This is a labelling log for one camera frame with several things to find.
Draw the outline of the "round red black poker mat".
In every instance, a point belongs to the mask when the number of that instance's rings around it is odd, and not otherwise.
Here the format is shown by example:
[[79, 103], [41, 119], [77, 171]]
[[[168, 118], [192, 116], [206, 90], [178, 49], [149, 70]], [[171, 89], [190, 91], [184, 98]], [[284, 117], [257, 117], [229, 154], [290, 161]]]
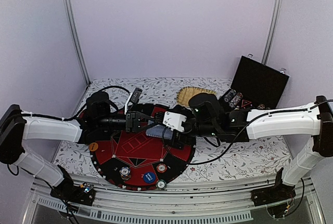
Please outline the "round red black poker mat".
[[[137, 104], [134, 111], [143, 112], [156, 117], [166, 111], [171, 112], [172, 108], [160, 104]], [[152, 122], [142, 123], [142, 126], [153, 127]], [[158, 180], [164, 180], [169, 183], [180, 176], [192, 161], [195, 153], [195, 145], [184, 145], [182, 150], [166, 145], [163, 138], [148, 137], [145, 134], [146, 129], [138, 133], [127, 133], [116, 130], [110, 137], [95, 141], [98, 143], [98, 150], [91, 152], [91, 160], [97, 172], [111, 184], [125, 188], [127, 190], [153, 190], [156, 189]], [[165, 173], [157, 172], [158, 164], [165, 164], [167, 170]], [[119, 170], [124, 167], [130, 167], [131, 178], [123, 181]], [[143, 180], [146, 172], [153, 172], [156, 180], [147, 184]]]

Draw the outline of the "orange big blind button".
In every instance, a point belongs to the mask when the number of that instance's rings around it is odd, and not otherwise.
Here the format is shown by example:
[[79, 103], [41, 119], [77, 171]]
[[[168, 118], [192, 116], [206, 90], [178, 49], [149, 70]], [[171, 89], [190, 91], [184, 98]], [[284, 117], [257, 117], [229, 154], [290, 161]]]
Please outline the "orange big blind button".
[[91, 151], [91, 152], [95, 152], [98, 150], [98, 143], [96, 142], [92, 142], [89, 144], [88, 146], [88, 149]]

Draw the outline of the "red white poker chip stack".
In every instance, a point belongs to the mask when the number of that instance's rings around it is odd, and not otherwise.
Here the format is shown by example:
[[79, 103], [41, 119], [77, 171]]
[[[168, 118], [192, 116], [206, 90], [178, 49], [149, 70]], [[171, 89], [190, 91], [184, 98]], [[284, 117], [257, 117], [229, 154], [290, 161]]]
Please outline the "red white poker chip stack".
[[167, 170], [167, 166], [163, 163], [157, 165], [157, 172], [165, 173]]

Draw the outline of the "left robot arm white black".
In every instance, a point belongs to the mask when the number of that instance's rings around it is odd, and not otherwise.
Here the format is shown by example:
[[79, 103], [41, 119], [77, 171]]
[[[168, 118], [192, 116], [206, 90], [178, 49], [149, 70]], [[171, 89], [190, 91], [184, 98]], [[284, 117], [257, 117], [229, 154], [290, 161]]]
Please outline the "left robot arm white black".
[[102, 134], [114, 130], [137, 133], [147, 129], [142, 119], [160, 122], [157, 117], [134, 111], [140, 89], [132, 92], [121, 109], [109, 99], [105, 91], [98, 91], [87, 98], [81, 111], [71, 118], [59, 118], [23, 112], [17, 104], [11, 105], [1, 118], [1, 163], [15, 165], [34, 177], [44, 180], [51, 188], [51, 196], [64, 203], [91, 206], [95, 198], [92, 185], [75, 186], [69, 173], [60, 165], [54, 165], [22, 142], [28, 139], [62, 140], [91, 144]]

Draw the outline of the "green poker chip stack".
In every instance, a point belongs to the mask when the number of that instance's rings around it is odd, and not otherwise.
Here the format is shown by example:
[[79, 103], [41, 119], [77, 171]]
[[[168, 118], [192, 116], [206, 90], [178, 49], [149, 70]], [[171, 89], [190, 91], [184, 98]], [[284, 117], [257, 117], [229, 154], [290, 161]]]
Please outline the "green poker chip stack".
[[156, 188], [159, 190], [164, 190], [167, 187], [167, 183], [164, 180], [158, 180], [156, 183]]

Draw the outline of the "blue small blind button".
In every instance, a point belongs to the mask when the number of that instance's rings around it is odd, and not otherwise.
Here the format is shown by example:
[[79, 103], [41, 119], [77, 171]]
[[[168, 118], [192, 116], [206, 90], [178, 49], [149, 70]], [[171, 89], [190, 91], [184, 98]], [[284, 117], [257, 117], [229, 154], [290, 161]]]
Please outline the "blue small blind button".
[[153, 172], [146, 172], [143, 175], [143, 180], [147, 184], [153, 183], [156, 180], [156, 175]]

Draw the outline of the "blue white poker chip stack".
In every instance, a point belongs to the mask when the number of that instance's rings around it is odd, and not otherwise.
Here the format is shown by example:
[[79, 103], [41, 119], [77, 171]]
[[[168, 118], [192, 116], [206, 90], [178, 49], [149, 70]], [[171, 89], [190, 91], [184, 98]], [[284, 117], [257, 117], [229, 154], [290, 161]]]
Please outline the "blue white poker chip stack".
[[128, 181], [131, 178], [130, 167], [124, 166], [119, 170], [120, 177], [123, 181]]

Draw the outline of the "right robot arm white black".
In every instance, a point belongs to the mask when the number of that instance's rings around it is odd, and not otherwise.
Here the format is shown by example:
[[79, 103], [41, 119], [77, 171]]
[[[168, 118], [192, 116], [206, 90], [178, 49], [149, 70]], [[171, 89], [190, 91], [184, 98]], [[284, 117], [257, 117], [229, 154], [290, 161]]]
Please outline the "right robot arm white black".
[[251, 191], [255, 206], [295, 197], [295, 186], [318, 162], [332, 157], [331, 99], [317, 96], [303, 106], [275, 109], [241, 109], [225, 112], [215, 95], [201, 93], [191, 98], [192, 116], [167, 111], [162, 125], [185, 136], [216, 137], [230, 143], [270, 136], [309, 135], [310, 138], [271, 187]]

